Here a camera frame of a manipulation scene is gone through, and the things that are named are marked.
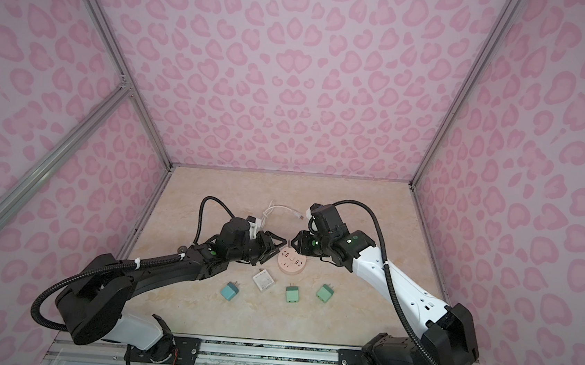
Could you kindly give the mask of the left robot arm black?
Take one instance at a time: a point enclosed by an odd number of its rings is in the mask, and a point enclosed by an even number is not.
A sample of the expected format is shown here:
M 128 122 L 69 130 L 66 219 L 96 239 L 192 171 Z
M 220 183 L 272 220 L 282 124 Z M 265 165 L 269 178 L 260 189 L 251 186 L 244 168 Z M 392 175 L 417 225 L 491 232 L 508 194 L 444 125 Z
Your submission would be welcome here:
M 98 256 L 83 271 L 85 277 L 64 286 L 55 299 L 73 342 L 116 342 L 144 352 L 154 362 L 169 359 L 176 342 L 168 324 L 158 315 L 152 321 L 135 317 L 125 305 L 140 294 L 174 283 L 209 279 L 232 262 L 266 263 L 286 246 L 287 239 L 271 232 L 253 233 L 250 226 L 247 220 L 234 217 L 206 242 L 144 261 Z

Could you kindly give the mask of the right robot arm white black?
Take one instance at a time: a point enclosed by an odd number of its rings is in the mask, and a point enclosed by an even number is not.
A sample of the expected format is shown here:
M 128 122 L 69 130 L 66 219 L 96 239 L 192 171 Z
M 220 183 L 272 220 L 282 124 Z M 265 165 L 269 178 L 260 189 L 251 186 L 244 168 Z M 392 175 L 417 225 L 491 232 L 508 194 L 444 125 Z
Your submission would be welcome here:
M 373 238 L 349 230 L 338 203 L 313 204 L 307 210 L 307 230 L 291 245 L 305 256 L 327 258 L 391 302 L 406 335 L 376 335 L 361 348 L 364 365 L 473 365 L 480 350 L 472 313 L 433 296 L 391 262 L 375 213 L 362 202 L 353 204 L 371 218 Z

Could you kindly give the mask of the pink round power strip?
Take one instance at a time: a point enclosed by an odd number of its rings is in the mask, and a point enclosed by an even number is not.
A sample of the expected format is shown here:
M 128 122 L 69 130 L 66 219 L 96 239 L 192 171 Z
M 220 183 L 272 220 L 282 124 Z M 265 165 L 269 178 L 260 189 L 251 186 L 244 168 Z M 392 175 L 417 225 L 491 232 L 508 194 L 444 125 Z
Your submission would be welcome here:
M 284 274 L 294 276 L 300 274 L 306 266 L 307 259 L 292 248 L 283 249 L 278 257 L 278 267 Z

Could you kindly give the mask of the white square plug adapter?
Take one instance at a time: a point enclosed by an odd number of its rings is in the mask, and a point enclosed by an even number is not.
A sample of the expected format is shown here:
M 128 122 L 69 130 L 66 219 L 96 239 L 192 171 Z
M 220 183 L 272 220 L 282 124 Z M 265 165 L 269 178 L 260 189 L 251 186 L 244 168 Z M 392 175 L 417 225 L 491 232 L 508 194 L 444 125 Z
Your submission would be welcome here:
M 260 270 L 252 277 L 252 280 L 260 292 L 267 291 L 275 284 L 274 278 L 267 270 Z

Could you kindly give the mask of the green plug adapter middle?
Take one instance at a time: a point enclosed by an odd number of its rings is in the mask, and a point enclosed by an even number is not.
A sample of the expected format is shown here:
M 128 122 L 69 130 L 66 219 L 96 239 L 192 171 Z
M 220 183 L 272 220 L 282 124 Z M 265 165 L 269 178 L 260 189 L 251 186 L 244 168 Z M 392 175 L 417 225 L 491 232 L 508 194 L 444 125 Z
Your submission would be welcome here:
M 298 303 L 300 301 L 300 289 L 296 285 L 286 287 L 285 300 L 287 303 Z

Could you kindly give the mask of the green plug adapter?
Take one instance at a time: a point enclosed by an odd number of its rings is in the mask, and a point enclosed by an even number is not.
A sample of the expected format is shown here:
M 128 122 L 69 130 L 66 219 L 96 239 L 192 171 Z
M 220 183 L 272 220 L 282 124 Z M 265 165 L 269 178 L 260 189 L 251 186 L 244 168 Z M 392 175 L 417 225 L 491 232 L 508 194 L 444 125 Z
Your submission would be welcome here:
M 298 303 L 300 301 L 300 289 L 296 285 L 286 287 L 285 300 L 287 303 Z
M 327 284 L 323 284 L 316 292 L 317 298 L 322 303 L 327 303 L 334 295 L 334 290 Z

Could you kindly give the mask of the teal plug adapter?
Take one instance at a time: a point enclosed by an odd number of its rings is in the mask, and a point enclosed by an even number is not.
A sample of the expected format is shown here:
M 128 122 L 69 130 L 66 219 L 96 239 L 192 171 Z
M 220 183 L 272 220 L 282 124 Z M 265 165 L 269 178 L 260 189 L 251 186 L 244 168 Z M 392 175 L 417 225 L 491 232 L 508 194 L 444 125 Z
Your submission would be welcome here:
M 220 291 L 221 296 L 226 301 L 232 301 L 239 294 L 239 287 L 236 283 L 229 281 Z

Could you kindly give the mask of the green plug adapter right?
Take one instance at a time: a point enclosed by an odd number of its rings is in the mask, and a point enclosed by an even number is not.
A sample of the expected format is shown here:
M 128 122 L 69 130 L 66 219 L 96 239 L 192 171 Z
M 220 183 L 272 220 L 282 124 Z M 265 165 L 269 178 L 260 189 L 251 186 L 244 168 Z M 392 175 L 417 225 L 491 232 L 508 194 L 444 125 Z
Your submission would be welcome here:
M 334 295 L 334 290 L 327 284 L 323 284 L 316 292 L 317 298 L 322 303 L 327 303 Z

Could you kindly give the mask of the aluminium frame profile left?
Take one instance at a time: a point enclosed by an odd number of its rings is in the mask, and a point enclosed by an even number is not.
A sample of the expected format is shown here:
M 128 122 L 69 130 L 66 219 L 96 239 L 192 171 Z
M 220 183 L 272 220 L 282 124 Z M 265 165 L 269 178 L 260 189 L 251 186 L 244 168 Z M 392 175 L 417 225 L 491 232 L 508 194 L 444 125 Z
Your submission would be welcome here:
M 134 227 L 133 233 L 128 238 L 129 242 L 136 241 L 139 228 L 142 228 L 148 216 L 150 208 L 156 204 L 158 197 L 163 191 L 170 173 L 173 170 L 173 162 L 166 153 L 165 145 L 159 136 L 156 125 L 152 121 L 149 109 L 144 104 L 143 96 L 134 81 L 133 72 L 127 65 L 124 51 L 120 47 L 119 40 L 111 28 L 109 17 L 105 14 L 101 0 L 82 0 L 88 10 L 89 18 L 96 28 L 99 38 L 104 44 L 106 52 L 116 67 L 117 73 L 122 80 L 121 84 L 105 98 L 104 102 L 97 105 L 86 118 L 78 123 L 72 130 L 61 139 L 54 148 L 44 155 L 31 169 L 10 188 L 0 199 L 0 231 L 13 216 L 28 204 L 28 202 L 46 185 L 47 182 L 78 152 L 82 144 L 102 126 L 105 120 L 111 117 L 118 106 L 125 101 L 131 102 L 137 113 L 140 122 L 147 132 L 148 139 L 155 149 L 160 162 L 163 164 L 164 174 L 154 189 L 151 200 L 142 211 L 141 221 Z

